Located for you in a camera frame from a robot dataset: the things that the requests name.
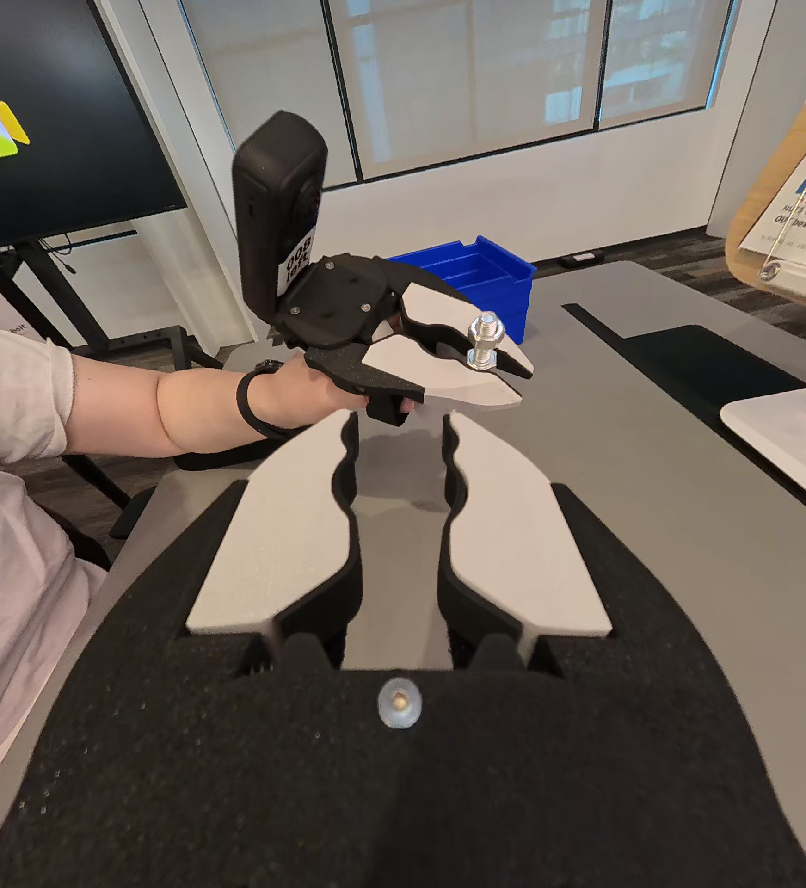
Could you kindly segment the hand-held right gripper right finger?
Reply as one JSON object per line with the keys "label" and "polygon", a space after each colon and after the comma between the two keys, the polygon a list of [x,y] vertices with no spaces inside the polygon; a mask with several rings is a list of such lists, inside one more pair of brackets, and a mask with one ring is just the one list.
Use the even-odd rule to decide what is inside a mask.
{"label": "hand-held right gripper right finger", "polygon": [[612,622],[548,477],[460,412],[443,418],[437,604],[453,662],[491,635],[524,664],[541,638],[608,638]]}

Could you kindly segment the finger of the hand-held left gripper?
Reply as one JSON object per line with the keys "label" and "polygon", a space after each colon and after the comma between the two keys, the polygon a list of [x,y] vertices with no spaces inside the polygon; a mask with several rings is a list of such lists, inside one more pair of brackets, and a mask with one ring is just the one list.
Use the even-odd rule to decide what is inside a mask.
{"label": "finger of the hand-held left gripper", "polygon": [[437,357],[403,335],[369,345],[362,363],[413,383],[423,390],[431,405],[506,409],[522,402],[522,396],[494,372],[473,370],[459,360]]}
{"label": "finger of the hand-held left gripper", "polygon": [[[468,328],[482,312],[493,311],[418,283],[409,284],[400,298],[399,316],[404,333],[432,353],[440,357],[452,354],[467,366],[471,348]],[[497,366],[490,371],[532,378],[532,363],[508,334],[497,354]]]}

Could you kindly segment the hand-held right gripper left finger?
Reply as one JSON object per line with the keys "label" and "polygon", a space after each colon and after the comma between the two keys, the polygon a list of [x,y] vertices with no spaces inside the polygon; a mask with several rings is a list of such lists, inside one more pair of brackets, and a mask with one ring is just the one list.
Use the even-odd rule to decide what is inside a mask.
{"label": "hand-held right gripper left finger", "polygon": [[249,474],[186,619],[190,634],[255,634],[270,655],[310,634],[340,669],[363,600],[358,418],[335,411]]}

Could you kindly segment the blue plastic bin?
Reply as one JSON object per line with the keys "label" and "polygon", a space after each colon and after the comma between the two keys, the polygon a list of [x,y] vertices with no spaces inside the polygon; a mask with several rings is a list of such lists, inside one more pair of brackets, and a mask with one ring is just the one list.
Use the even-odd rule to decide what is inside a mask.
{"label": "blue plastic bin", "polygon": [[483,236],[468,245],[458,240],[390,260],[432,273],[477,307],[494,311],[508,336],[518,345],[523,343],[537,271],[531,263]]}

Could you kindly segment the silver hex bolt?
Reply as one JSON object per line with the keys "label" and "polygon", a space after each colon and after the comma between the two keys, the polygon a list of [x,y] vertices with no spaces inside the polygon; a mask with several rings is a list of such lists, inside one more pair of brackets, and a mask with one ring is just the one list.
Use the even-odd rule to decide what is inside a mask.
{"label": "silver hex bolt", "polygon": [[[492,328],[500,325],[504,326],[504,323],[494,312],[482,312],[473,322],[471,322],[469,327],[471,327],[471,325]],[[497,366],[497,352],[498,349],[494,351],[474,350],[471,347],[467,353],[467,364],[470,368],[476,371],[486,372],[493,370]]]}

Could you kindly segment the person's left forearm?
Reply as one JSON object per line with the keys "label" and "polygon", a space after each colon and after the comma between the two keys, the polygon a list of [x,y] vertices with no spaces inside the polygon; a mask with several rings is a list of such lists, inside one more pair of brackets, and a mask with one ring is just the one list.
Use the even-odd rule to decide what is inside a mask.
{"label": "person's left forearm", "polygon": [[168,458],[264,440],[240,414],[239,373],[162,373],[74,356],[66,452]]}

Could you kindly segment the person's left hand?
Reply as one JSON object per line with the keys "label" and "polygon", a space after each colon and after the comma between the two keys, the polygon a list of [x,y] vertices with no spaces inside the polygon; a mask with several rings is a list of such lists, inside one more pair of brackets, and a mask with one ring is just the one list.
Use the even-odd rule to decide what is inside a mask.
{"label": "person's left hand", "polygon": [[364,409],[369,402],[366,395],[338,388],[300,354],[275,371],[251,371],[237,390],[240,431],[249,441],[288,438],[292,431],[316,425],[338,410]]}

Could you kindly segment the large glass window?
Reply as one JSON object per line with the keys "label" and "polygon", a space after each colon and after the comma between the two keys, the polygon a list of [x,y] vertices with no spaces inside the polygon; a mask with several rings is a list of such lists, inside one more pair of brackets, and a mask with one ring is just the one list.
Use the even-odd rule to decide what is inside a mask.
{"label": "large glass window", "polygon": [[328,187],[706,107],[736,5],[179,3],[231,145],[295,112]]}

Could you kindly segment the black screen stand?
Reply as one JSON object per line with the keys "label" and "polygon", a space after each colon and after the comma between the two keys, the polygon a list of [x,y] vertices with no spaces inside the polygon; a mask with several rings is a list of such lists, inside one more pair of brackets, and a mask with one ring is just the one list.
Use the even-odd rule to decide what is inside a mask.
{"label": "black screen stand", "polygon": [[[12,283],[14,281],[8,272],[9,270],[16,271],[20,265],[26,265],[31,270],[59,311],[82,336],[83,344],[73,347],[73,353],[106,361],[120,354],[126,355],[159,347],[171,352],[175,370],[189,370],[194,365],[204,369],[222,368],[222,363],[217,358],[205,353],[197,344],[195,337],[182,326],[161,327],[125,337],[109,338],[72,285],[66,280],[64,274],[57,269],[50,253],[40,243],[25,241],[19,246],[10,248],[6,254],[0,253],[0,272],[4,273]],[[31,302],[21,289],[20,291]],[[69,347],[70,344],[66,337],[46,316],[44,318],[48,320],[59,337],[56,344]]]}

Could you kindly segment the white side table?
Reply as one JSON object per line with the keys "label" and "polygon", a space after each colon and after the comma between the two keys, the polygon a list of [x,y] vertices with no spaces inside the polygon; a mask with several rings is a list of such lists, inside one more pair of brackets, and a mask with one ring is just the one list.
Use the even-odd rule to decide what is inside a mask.
{"label": "white side table", "polygon": [[731,402],[720,420],[806,492],[806,388]]}

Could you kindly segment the large black screen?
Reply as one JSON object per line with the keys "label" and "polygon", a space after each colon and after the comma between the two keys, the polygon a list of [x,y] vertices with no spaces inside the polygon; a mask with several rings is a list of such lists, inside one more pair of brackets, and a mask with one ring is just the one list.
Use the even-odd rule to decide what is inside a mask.
{"label": "large black screen", "polygon": [[93,2],[0,1],[0,247],[185,207]]}

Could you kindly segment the wooden easel board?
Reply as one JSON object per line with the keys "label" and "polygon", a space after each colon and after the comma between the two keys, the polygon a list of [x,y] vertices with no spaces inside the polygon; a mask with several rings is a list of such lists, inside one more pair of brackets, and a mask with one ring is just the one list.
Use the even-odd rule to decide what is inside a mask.
{"label": "wooden easel board", "polygon": [[806,104],[798,114],[780,147],[745,198],[726,239],[726,261],[730,273],[742,283],[806,305],[806,267],[785,263],[773,281],[763,283],[759,272],[764,257],[740,244],[786,180],[806,157]]}

